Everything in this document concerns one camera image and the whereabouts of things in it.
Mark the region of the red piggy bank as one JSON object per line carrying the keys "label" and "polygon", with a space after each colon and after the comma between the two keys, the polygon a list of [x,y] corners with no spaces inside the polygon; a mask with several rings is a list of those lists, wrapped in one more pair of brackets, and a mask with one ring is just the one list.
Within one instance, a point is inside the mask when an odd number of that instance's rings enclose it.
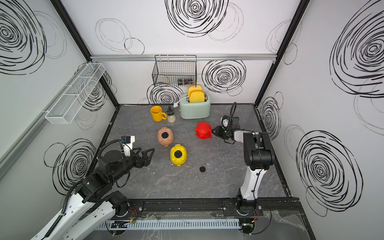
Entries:
{"label": "red piggy bank", "polygon": [[196,136],[202,140],[212,138],[212,128],[209,123],[206,123],[206,122],[197,123],[195,132],[196,132]]}

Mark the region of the pink piggy bank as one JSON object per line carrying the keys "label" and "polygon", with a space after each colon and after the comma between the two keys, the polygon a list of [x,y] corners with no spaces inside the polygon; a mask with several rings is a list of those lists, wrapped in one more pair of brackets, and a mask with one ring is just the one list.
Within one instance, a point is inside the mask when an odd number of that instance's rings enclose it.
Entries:
{"label": "pink piggy bank", "polygon": [[174,141],[174,133],[170,128],[163,127],[158,131],[158,142],[164,147],[168,147]]}

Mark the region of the yellow piggy bank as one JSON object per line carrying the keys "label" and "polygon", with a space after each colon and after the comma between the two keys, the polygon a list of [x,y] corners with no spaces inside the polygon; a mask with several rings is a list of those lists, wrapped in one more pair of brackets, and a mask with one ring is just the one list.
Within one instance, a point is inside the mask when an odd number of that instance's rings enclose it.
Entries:
{"label": "yellow piggy bank", "polygon": [[170,158],[171,162],[180,167],[187,161],[187,149],[182,145],[175,145],[171,148]]}

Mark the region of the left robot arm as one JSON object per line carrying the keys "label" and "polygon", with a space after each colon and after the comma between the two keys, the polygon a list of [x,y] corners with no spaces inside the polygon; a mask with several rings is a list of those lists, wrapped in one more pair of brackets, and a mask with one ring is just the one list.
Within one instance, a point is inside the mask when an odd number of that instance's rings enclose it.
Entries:
{"label": "left robot arm", "polygon": [[61,210],[33,237],[35,240],[82,240],[110,218],[136,212],[129,200],[113,185],[133,168],[147,167],[155,149],[111,150],[98,154],[99,166],[75,183],[65,196]]}

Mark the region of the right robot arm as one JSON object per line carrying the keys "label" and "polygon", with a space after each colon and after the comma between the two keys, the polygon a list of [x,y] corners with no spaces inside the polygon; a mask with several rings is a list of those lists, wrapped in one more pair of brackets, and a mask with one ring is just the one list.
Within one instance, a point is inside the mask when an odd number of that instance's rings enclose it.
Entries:
{"label": "right robot arm", "polygon": [[267,132],[242,130],[238,117],[226,115],[221,118],[221,124],[214,128],[213,134],[223,139],[225,143],[243,144],[247,171],[236,196],[235,207],[238,214],[246,216],[246,210],[258,207],[262,179],[276,160],[270,136]]}

